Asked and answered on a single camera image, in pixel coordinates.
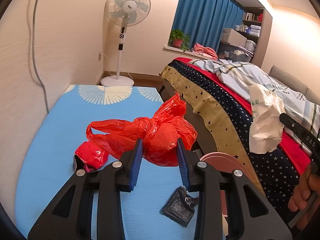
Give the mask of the right hand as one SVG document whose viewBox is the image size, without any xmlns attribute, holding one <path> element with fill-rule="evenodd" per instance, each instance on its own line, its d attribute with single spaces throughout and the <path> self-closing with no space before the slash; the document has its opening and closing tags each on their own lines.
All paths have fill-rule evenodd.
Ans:
<svg viewBox="0 0 320 240">
<path fill-rule="evenodd" d="M 307 199 L 310 197 L 311 192 L 317 193 L 317 199 L 313 202 L 313 205 L 296 224 L 299 230 L 306 227 L 319 207 L 319 176 L 311 172 L 312 166 L 309 164 L 300 176 L 299 184 L 294 188 L 293 195 L 288 203 L 288 208 L 292 212 L 303 210 L 307 206 Z"/>
</svg>

